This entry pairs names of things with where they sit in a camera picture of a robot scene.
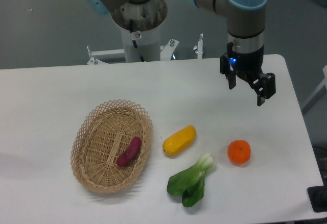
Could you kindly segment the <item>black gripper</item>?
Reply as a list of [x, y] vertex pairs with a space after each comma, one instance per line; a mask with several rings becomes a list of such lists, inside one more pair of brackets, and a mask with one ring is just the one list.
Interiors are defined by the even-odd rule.
[[263, 73], [264, 46], [254, 52], [240, 53], [233, 49], [236, 45], [227, 44], [227, 53], [220, 57], [220, 73], [225, 75], [228, 88], [236, 86], [236, 74], [244, 81], [249, 81], [250, 87], [256, 92], [257, 106], [270, 99], [276, 93], [276, 77], [274, 73]]

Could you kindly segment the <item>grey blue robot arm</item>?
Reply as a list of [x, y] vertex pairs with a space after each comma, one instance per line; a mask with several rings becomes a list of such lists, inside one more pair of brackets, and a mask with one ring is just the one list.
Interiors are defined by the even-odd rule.
[[[101, 15], [110, 14], [122, 31], [127, 62], [161, 59], [160, 26], [167, 17], [165, 0], [86, 0]], [[262, 105], [275, 92], [275, 75], [262, 71], [267, 0], [187, 0], [195, 7], [223, 16], [227, 21], [227, 51], [220, 72], [233, 89], [236, 80], [247, 82]]]

